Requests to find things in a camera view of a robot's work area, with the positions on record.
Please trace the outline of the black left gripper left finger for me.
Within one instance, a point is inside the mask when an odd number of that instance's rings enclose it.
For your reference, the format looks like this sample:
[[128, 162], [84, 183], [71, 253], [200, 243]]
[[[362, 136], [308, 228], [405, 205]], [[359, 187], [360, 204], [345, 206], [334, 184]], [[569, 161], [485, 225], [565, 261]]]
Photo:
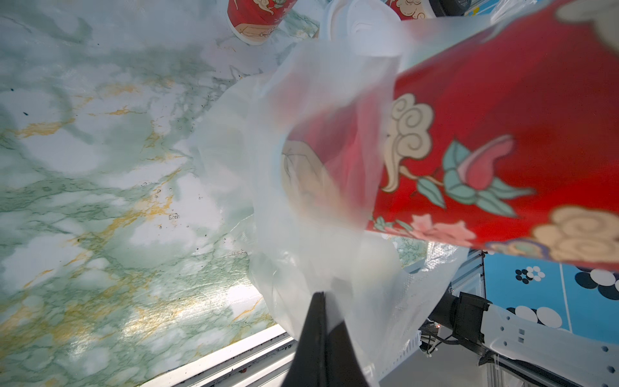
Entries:
[[327, 311], [325, 293], [311, 298], [298, 346], [282, 387], [327, 385]]

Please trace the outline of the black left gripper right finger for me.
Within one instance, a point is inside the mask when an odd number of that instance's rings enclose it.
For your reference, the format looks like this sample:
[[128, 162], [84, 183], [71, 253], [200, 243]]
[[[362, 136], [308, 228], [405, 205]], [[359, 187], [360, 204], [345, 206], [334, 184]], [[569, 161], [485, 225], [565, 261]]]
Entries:
[[328, 334], [326, 340], [327, 386], [369, 387], [359, 367], [345, 322]]

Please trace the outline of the translucent plastic carrier bag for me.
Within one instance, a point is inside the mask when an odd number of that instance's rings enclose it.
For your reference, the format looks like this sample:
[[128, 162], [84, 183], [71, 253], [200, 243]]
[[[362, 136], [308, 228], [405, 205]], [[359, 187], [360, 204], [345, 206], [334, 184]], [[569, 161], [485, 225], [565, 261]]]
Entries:
[[381, 177], [395, 84], [406, 70], [537, 1], [500, 1], [483, 16], [401, 20], [382, 1], [333, 1], [319, 38], [272, 74], [228, 90], [195, 136], [203, 161], [253, 206], [251, 281], [300, 339], [311, 298], [325, 293], [327, 335], [345, 322], [367, 383], [435, 306], [462, 246], [366, 227]]

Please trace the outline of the red cup white lid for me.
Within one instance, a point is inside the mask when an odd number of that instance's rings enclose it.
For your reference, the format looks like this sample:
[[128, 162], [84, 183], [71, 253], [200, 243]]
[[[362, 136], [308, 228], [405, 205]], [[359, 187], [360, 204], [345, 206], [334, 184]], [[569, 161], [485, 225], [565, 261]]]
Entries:
[[367, 229], [618, 266], [618, 4], [545, 1], [398, 77]]

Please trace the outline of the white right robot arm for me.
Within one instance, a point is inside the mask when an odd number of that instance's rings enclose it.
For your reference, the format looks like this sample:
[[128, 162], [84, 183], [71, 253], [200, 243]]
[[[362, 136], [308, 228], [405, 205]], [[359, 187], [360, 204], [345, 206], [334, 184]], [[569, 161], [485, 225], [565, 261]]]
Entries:
[[455, 342], [536, 386], [617, 386], [618, 346], [516, 316], [470, 293], [446, 292], [429, 316]]

